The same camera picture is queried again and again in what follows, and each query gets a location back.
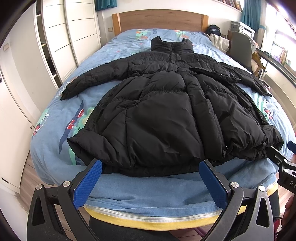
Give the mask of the black puffer coat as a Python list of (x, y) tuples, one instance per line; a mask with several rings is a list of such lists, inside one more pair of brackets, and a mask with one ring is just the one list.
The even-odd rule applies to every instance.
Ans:
[(85, 164), (134, 177), (192, 173), (203, 160), (218, 166), (234, 158), (254, 161), (283, 139), (241, 89), (268, 92), (238, 67), (196, 54), (190, 40), (151, 40), (151, 50), (80, 75), (62, 93), (70, 99), (113, 80), (85, 126), (67, 142)]

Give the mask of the grey desk chair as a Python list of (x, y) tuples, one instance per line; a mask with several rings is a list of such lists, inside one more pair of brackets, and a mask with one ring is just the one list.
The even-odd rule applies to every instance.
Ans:
[(249, 36), (244, 33), (232, 32), (230, 56), (251, 73), (253, 72), (251, 66), (252, 54), (256, 49), (256, 43)]

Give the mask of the cream cloth on bed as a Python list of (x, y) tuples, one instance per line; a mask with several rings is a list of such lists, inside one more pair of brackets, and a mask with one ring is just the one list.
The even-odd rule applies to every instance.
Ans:
[(229, 51), (229, 43), (230, 41), (222, 36), (211, 34), (209, 36), (211, 43), (224, 54)]

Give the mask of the white printer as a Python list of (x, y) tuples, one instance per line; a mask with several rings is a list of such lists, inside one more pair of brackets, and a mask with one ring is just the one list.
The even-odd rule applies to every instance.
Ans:
[(230, 31), (245, 34), (251, 39), (253, 39), (255, 35), (255, 30), (253, 30), (251, 27), (244, 24), (243, 22), (238, 21), (231, 21)]

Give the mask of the teal curtain right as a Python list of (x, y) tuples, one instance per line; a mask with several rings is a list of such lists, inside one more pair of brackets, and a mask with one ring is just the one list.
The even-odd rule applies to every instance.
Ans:
[(241, 22), (258, 31), (261, 17), (261, 0), (245, 0)]

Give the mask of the teal curtain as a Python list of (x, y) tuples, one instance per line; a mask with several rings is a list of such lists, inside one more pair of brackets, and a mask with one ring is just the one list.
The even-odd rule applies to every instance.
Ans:
[(117, 0), (95, 0), (96, 11), (117, 7)]
[(261, 0), (245, 0), (241, 22), (258, 31), (261, 17)]

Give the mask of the black backpack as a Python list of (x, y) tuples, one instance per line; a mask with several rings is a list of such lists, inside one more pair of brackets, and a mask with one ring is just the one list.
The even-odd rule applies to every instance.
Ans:
[(206, 30), (206, 34), (208, 34), (209, 36), (211, 34), (221, 36), (221, 30), (217, 25), (209, 25), (207, 30)]

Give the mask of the white wardrobe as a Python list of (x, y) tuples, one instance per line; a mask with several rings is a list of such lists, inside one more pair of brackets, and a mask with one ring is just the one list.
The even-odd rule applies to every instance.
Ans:
[(20, 192), (31, 135), (72, 72), (100, 47), (94, 1), (1, 1), (1, 184)]

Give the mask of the wooden headboard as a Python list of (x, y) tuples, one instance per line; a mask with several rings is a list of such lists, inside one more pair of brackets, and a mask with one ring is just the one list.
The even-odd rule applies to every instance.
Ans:
[(114, 34), (132, 29), (169, 29), (205, 32), (208, 28), (207, 15), (173, 9), (141, 9), (112, 15)]

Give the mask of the teal curtain left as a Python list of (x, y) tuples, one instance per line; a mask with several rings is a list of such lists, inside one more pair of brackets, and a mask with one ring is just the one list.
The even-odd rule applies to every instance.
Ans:
[(117, 0), (95, 0), (96, 11), (117, 7)]

